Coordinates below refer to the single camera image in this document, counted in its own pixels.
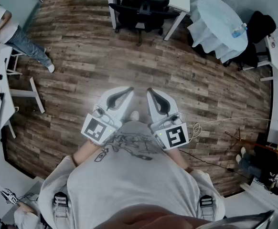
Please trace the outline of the small white desk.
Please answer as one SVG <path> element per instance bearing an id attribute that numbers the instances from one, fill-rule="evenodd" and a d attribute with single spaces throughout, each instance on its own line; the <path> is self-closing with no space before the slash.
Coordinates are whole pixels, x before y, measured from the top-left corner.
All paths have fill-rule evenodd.
<path id="1" fill-rule="evenodd" d="M 265 55 L 267 59 L 258 62 L 257 66 L 270 66 L 272 69 L 276 69 L 278 72 L 278 37 L 274 33 L 264 38 L 266 44 Z"/>

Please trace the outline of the round table with pale cloth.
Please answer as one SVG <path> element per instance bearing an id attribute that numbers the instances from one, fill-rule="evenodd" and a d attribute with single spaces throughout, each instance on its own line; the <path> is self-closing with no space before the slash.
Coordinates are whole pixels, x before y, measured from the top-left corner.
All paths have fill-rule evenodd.
<path id="1" fill-rule="evenodd" d="M 222 63 L 239 56 L 246 49 L 246 32 L 237 38 L 232 37 L 232 32 L 243 22 L 222 0 L 192 2 L 190 19 L 192 24 L 187 29 L 193 48 L 200 46 L 204 53 L 214 52 Z"/>

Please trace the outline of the wooden stand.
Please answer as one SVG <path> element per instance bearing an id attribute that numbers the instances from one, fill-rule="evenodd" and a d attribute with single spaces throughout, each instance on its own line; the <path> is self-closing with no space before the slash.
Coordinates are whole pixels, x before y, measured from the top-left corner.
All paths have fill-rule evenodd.
<path id="1" fill-rule="evenodd" d="M 271 148 L 271 147 L 268 147 L 268 146 L 264 146 L 264 145 L 261 145 L 261 144 L 258 144 L 258 143 L 252 142 L 252 141 L 248 141 L 246 139 L 242 139 L 241 135 L 240 135 L 240 128 L 237 130 L 237 133 L 238 133 L 238 136 L 237 135 L 233 135 L 233 134 L 225 131 L 225 134 L 229 135 L 230 137 L 232 137 L 232 138 L 234 138 L 236 140 L 235 144 L 237 144 L 238 142 L 240 142 L 240 143 L 247 143 L 247 144 L 250 144 L 250 145 L 258 146 L 258 147 L 266 149 L 266 150 L 270 150 L 270 151 L 275 152 L 275 153 L 278 154 L 278 150 L 277 149 L 274 149 L 274 148 Z"/>

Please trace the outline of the clear water bottle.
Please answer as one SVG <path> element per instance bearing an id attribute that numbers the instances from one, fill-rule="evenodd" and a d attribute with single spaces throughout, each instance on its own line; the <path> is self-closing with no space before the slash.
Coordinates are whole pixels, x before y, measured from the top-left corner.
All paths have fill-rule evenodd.
<path id="1" fill-rule="evenodd" d="M 232 37 L 237 38 L 237 37 L 241 36 L 246 31 L 247 31 L 247 24 L 243 23 L 240 27 L 238 27 L 237 29 L 235 29 L 232 32 Z"/>

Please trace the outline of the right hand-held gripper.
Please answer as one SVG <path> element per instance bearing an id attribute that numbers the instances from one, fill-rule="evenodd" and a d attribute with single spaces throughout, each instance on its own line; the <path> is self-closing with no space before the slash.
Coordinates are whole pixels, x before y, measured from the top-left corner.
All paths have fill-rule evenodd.
<path id="1" fill-rule="evenodd" d="M 188 144 L 187 124 L 182 121 L 175 100 L 165 92 L 153 88 L 147 89 L 147 100 L 153 122 L 150 128 L 161 149 L 169 151 Z"/>

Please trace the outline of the person's left forearm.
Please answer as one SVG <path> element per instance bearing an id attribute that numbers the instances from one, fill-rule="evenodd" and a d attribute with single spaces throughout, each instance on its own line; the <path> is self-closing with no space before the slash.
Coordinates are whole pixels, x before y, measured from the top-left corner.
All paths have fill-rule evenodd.
<path id="1" fill-rule="evenodd" d="M 94 144 L 90 139 L 88 139 L 73 155 L 72 160 L 75 166 L 81 165 L 90 156 L 92 156 L 100 146 Z"/>

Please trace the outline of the person's right forearm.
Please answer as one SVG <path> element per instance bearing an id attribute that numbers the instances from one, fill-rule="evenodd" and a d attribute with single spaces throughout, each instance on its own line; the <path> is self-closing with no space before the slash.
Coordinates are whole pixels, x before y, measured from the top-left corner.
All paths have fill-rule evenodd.
<path id="1" fill-rule="evenodd" d="M 184 169 L 187 173 L 193 172 L 193 168 L 187 163 L 187 161 L 182 157 L 181 152 L 178 148 L 170 149 L 164 151 L 178 166 Z"/>

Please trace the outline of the person in white t-shirt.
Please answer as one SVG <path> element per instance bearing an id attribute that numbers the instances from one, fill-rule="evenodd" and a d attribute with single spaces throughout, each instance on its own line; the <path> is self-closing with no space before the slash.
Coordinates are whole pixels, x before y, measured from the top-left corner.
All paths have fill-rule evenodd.
<path id="1" fill-rule="evenodd" d="M 67 218 L 54 214 L 53 198 L 60 191 L 68 197 Z M 187 173 L 160 149 L 145 124 L 130 121 L 81 165 L 66 156 L 44 181 L 38 203 L 53 229 L 94 229 L 113 215 L 143 206 L 203 219 L 204 195 L 213 198 L 213 221 L 222 219 L 224 202 L 209 175 Z"/>

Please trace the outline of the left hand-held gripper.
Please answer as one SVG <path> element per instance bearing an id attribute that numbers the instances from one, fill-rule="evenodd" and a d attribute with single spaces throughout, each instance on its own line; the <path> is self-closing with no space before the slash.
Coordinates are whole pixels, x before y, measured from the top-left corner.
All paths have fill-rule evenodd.
<path id="1" fill-rule="evenodd" d="M 100 105 L 94 105 L 93 112 L 87 114 L 81 134 L 96 145 L 104 145 L 122 126 L 134 88 L 122 86 L 103 93 Z"/>

